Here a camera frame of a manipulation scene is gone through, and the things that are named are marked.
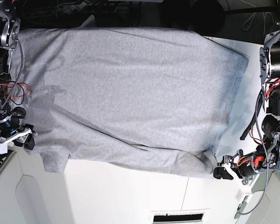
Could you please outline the grey t-shirt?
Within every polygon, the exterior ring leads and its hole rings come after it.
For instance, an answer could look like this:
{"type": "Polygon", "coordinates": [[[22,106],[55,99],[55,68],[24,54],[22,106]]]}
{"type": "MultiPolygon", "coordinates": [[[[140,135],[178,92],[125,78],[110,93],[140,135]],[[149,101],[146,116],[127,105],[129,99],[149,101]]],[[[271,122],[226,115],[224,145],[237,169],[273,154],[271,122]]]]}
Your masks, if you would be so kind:
{"type": "Polygon", "coordinates": [[[165,28],[25,29],[11,70],[47,172],[68,160],[187,177],[212,175],[248,59],[165,28]]]}

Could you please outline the white floor vent grille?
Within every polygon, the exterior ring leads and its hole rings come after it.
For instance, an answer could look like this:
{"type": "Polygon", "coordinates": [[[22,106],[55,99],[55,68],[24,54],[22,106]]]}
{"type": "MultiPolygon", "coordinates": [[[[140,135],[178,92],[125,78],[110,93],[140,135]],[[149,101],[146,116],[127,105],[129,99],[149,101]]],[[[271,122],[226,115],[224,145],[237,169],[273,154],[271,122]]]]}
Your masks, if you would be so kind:
{"type": "Polygon", "coordinates": [[[152,211],[150,222],[152,224],[203,224],[208,213],[209,209],[152,211]]]}

